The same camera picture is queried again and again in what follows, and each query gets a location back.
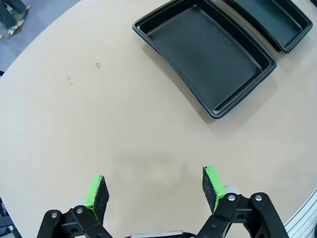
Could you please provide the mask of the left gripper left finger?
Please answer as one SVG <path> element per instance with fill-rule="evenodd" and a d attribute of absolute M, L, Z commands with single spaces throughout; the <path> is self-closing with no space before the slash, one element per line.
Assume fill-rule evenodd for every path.
<path fill-rule="evenodd" d="M 109 192 L 104 176 L 95 176 L 83 205 L 70 208 L 66 213 L 49 210 L 44 214 L 37 237 L 39 238 L 110 238 L 103 221 Z"/>

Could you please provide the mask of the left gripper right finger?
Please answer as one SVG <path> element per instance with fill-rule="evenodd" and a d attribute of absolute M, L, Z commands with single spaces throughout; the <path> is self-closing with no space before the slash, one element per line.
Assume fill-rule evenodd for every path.
<path fill-rule="evenodd" d="M 212 215 L 196 237 L 224 238 L 232 224 L 243 224 L 251 238 L 289 237 L 266 193 L 254 193 L 246 198 L 228 192 L 213 166 L 203 167 L 202 188 Z"/>

